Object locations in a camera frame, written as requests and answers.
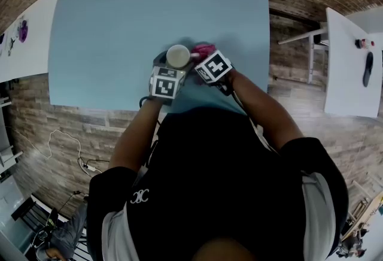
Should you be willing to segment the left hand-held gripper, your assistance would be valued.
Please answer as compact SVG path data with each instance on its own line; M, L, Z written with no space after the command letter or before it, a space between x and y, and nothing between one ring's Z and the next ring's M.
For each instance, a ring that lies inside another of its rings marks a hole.
M160 98L165 105L171 106L184 86L189 73L189 64L183 69L171 68L166 63L166 54L167 50L158 54L153 60L149 96Z

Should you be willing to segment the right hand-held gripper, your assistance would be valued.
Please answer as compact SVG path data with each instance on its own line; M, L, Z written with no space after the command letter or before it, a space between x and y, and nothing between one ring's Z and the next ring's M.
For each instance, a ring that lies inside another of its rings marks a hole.
M219 50L216 50L194 68L208 86L216 87L225 96L230 96L233 93L233 87L227 77L232 69L231 61L224 57Z

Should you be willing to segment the white ceramic mug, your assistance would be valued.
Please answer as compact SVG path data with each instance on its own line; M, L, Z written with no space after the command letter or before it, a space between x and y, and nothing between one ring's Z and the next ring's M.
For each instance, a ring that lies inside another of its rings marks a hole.
M199 58L199 53L191 53L184 45L177 44L170 47L166 52L166 63L174 69L185 68L193 58Z

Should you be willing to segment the pink cloth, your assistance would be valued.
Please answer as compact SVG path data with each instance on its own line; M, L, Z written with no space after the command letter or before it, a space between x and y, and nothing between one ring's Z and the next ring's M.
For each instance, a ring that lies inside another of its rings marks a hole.
M216 47L213 44L198 44L191 50L191 54L197 54L197 56L193 57L195 63L200 63L205 60L207 57L212 55L216 51Z

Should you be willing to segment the person's right forearm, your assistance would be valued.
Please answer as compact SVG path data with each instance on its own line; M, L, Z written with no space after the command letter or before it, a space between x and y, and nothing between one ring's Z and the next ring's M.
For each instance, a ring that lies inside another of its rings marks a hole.
M263 136L275 150L304 137L287 110L245 75L233 69L228 78L245 112L263 128Z

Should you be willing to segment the person's left forearm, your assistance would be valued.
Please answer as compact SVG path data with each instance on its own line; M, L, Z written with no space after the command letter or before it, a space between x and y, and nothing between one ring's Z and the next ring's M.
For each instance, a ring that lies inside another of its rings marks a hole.
M138 172L150 150L163 101L146 100L117 141L109 169L124 167Z

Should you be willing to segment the light blue table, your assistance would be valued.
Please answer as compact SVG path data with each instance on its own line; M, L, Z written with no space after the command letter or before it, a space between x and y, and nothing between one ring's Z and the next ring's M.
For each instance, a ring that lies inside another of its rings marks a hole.
M53 105L136 111L153 60L211 43L268 88L268 0L57 0L48 57Z

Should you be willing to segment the long white table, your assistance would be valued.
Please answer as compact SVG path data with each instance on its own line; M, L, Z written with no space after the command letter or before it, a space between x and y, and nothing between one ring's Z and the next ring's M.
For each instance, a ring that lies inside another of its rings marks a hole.
M48 72L50 34L57 1L37 0L3 32L13 34L16 40L11 56L0 57L0 83ZM24 43L19 41L18 33L22 20L28 21Z

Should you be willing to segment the person's torso in black shirt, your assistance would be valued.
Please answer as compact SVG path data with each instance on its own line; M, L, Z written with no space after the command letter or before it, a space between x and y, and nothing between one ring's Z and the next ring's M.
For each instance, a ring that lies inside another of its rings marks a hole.
M163 120L142 178L122 166L92 178L87 245L93 261L190 261L227 238L260 261L324 261L347 212L343 176L318 139L274 153L246 116L201 107Z

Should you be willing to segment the white table with slanted legs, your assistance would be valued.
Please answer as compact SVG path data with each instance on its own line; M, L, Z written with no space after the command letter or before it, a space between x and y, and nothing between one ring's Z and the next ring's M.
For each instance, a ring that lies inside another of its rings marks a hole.
M314 51L328 54L325 113L377 118L383 81L383 33L369 34L331 8L326 8L326 16L326 26L278 41L278 44L308 39L308 84L314 73ZM358 49L355 40L363 38L374 41L375 46ZM369 51L373 53L373 68L369 84L364 87L363 74Z

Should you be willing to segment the purple object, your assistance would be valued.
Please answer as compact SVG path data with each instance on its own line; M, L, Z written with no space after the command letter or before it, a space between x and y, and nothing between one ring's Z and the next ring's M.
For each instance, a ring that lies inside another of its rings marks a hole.
M19 33L19 41L21 43L24 43L28 36L28 21L27 20L22 20L22 22L19 24L18 33Z

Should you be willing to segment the small black white gadget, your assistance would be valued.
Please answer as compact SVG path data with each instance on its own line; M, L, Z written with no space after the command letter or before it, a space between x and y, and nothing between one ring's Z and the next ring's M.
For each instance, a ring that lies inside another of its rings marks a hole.
M0 57L11 56L16 37L11 33L3 33L0 35Z

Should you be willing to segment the red-capped soda bottle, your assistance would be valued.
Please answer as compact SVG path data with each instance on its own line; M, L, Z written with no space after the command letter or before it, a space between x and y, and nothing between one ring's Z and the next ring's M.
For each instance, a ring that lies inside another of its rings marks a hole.
M355 40L355 46L358 49L370 49L375 46L375 42L371 41L369 39L356 39Z

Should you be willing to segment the black metal rack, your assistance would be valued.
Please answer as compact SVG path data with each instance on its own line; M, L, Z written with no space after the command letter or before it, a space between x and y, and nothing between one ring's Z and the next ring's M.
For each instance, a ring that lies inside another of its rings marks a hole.
M51 211L51 208L31 196L14 210L11 218L14 221L22 221L30 231L37 233L46 226Z

